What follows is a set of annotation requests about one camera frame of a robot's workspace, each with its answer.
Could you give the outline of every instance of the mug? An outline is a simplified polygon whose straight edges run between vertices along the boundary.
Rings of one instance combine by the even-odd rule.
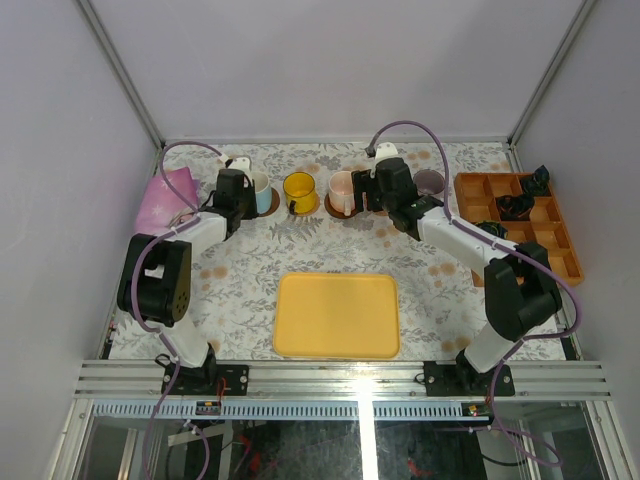
[[[253,186],[256,191],[258,215],[267,213],[271,208],[271,183],[269,176],[262,172],[253,172]]]
[[[444,177],[435,170],[420,170],[413,176],[413,183],[419,195],[432,195],[440,200],[444,198]]]
[[[356,208],[351,172],[338,172],[331,176],[329,202],[336,211],[343,213],[345,217],[351,215],[351,212]]]
[[[282,187],[292,215],[309,213],[316,206],[316,182],[308,173],[292,173],[284,179]]]

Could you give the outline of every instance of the brown coaster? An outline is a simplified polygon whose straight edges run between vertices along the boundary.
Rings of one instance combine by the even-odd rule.
[[[268,217],[269,215],[275,213],[275,211],[278,209],[279,206],[280,206],[280,194],[275,188],[271,187],[271,206],[269,207],[269,210],[267,210],[264,213],[261,213],[258,216]]]
[[[320,208],[320,198],[318,197],[318,194],[316,193],[316,206],[313,207],[311,210],[309,210],[307,213],[296,213],[293,216],[294,217],[308,217],[309,215],[313,215],[314,213],[316,213],[319,208]]]
[[[348,220],[349,218],[355,217],[358,213],[356,210],[354,210],[353,212],[351,212],[351,215],[347,217],[344,213],[337,211],[335,208],[333,208],[333,205],[331,205],[331,200],[329,200],[328,193],[324,197],[324,208],[329,215],[340,220]]]

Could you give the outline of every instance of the pink cup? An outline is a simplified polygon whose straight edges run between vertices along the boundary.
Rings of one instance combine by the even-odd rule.
[[[351,172],[338,172],[331,176],[329,202],[336,211],[344,214],[345,217],[351,215],[351,212],[356,208]]]

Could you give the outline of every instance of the plastic tray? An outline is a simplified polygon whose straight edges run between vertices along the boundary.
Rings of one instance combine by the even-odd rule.
[[[289,273],[278,288],[273,348],[284,357],[386,360],[400,351],[389,275]]]

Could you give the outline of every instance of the white wall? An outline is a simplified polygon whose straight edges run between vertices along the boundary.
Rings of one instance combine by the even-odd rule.
[[[640,464],[640,3],[599,2],[518,145],[544,163],[585,281],[581,344],[613,385]]]
[[[70,0],[0,2],[2,478],[41,478],[153,148]]]
[[[580,0],[94,4],[166,137],[304,141],[506,137]]]

